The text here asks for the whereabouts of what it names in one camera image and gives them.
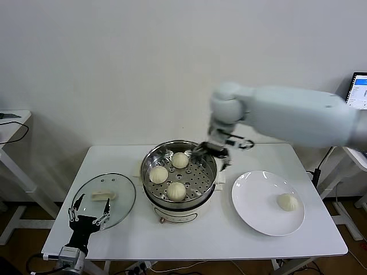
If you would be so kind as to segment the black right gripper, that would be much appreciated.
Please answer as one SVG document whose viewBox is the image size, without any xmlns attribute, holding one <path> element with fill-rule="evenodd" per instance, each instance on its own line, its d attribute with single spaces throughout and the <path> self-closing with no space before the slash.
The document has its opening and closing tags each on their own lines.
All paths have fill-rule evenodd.
<svg viewBox="0 0 367 275">
<path fill-rule="evenodd" d="M 197 145 L 190 150 L 191 158 L 200 158 L 203 154 L 208 154 L 215 158 L 219 158 L 222 161 L 221 171 L 224 171 L 231 165 L 231 157 L 229 152 L 223 146 L 210 142 L 202 142 L 201 145 Z"/>
</svg>

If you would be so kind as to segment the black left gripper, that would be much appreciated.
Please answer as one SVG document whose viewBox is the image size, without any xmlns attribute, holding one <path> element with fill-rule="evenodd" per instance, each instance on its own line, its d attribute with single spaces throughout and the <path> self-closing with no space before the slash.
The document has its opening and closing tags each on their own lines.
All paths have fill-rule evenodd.
<svg viewBox="0 0 367 275">
<path fill-rule="evenodd" d="M 68 247 L 77 248 L 83 253 L 88 253 L 88 241 L 90 235 L 97 232 L 97 226 L 103 226 L 110 219 L 110 199 L 107 199 L 103 215 L 100 218 L 76 215 L 85 194 L 75 200 L 72 207 L 68 209 L 69 227 L 73 230 L 68 242 Z"/>
</svg>

